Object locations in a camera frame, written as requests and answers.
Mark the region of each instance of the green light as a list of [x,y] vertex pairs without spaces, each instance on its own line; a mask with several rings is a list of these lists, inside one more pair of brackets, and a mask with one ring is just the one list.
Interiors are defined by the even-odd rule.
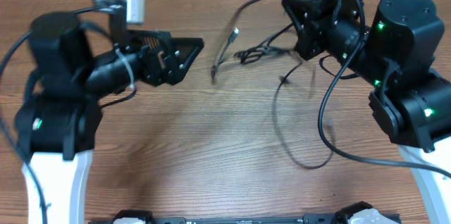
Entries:
[[435,111],[433,109],[427,108],[427,109],[424,110],[424,115],[426,115],[426,117],[430,117],[431,115],[434,114],[434,112]]

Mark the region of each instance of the wooden tabletop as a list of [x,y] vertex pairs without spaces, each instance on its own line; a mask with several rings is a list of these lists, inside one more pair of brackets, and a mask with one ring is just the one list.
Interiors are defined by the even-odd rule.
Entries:
[[[97,130],[94,163],[87,183],[86,219],[108,218],[121,209],[146,209],[155,216],[186,218],[299,216],[335,212],[367,201],[407,223],[428,223],[410,170],[357,163],[334,155],[317,170],[299,167],[281,146],[271,116],[279,76],[296,62],[289,56],[248,66],[229,61],[212,85],[209,68],[216,38],[235,9],[248,0],[147,0],[142,30],[167,30],[174,37],[203,37],[205,49],[179,85],[153,88],[138,83],[137,96],[108,107]],[[379,0],[364,0],[371,23]],[[451,0],[434,0],[451,25]],[[0,54],[28,30],[37,16],[90,6],[91,0],[0,0]],[[105,15],[83,18],[106,26]],[[258,44],[289,23],[280,0],[249,7],[237,24],[240,36],[229,53]],[[96,54],[109,49],[89,35]],[[293,47],[296,36],[276,44]],[[451,34],[445,33],[434,67],[451,79]],[[299,68],[281,90],[277,120],[288,149],[307,166],[329,151],[316,119],[332,77],[318,58]],[[338,64],[326,61],[332,71]],[[12,58],[1,83],[1,109],[12,125],[22,104],[28,73],[35,67],[26,46]],[[312,73],[316,69],[314,83]],[[400,160],[397,147],[379,129],[368,107],[371,86],[362,79],[340,81],[326,109],[336,145],[352,154]],[[117,99],[109,96],[102,103]],[[26,223],[27,194],[20,162],[0,141],[0,222]]]

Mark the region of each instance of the wooden table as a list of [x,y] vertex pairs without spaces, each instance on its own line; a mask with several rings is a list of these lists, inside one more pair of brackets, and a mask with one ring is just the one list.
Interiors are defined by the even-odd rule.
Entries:
[[[235,9],[248,0],[147,0],[146,24],[139,29],[168,30],[175,37],[203,37],[205,49],[186,79],[174,87],[138,83],[132,100],[104,111],[87,185],[86,219],[108,218],[121,209],[148,209],[155,216],[187,218],[298,216],[335,212],[367,201],[384,213],[400,213],[406,223],[427,223],[412,174],[350,161],[334,155],[318,170],[305,170],[287,155],[276,137],[271,105],[279,82],[295,65],[292,58],[262,59],[223,66],[219,84],[209,68],[217,36]],[[365,0],[372,22],[379,0]],[[434,0],[446,28],[451,1]],[[90,6],[91,0],[0,0],[0,54],[37,16]],[[83,18],[106,26],[106,16]],[[237,26],[240,36],[230,53],[258,44],[289,23],[280,0],[248,8]],[[90,35],[96,54],[109,43]],[[277,45],[292,47],[293,34]],[[435,68],[451,79],[451,35],[436,52]],[[329,151],[316,129],[319,104],[332,77],[315,58],[293,73],[277,105],[278,124],[292,155],[304,165],[322,163]],[[333,60],[326,62],[338,70]],[[1,85],[3,115],[12,124],[22,103],[27,74],[35,67],[27,47],[11,60]],[[315,88],[311,76],[316,68]],[[361,79],[340,81],[325,119],[333,124],[336,145],[360,156],[400,160],[397,148],[379,129],[368,107],[371,87]],[[102,103],[116,99],[109,96]],[[0,222],[26,223],[27,195],[20,162],[0,141]]]

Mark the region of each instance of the silver metal part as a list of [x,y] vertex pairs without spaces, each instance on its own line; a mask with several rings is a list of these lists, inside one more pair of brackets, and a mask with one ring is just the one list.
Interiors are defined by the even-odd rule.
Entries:
[[144,24],[146,0],[125,0],[127,2],[127,24]]

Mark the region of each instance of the green led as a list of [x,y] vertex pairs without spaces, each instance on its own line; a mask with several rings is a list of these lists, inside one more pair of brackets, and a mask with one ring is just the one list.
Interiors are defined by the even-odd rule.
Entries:
[[424,110],[424,115],[426,115],[426,117],[430,117],[431,115],[433,115],[435,113],[435,111],[431,108],[427,108]]

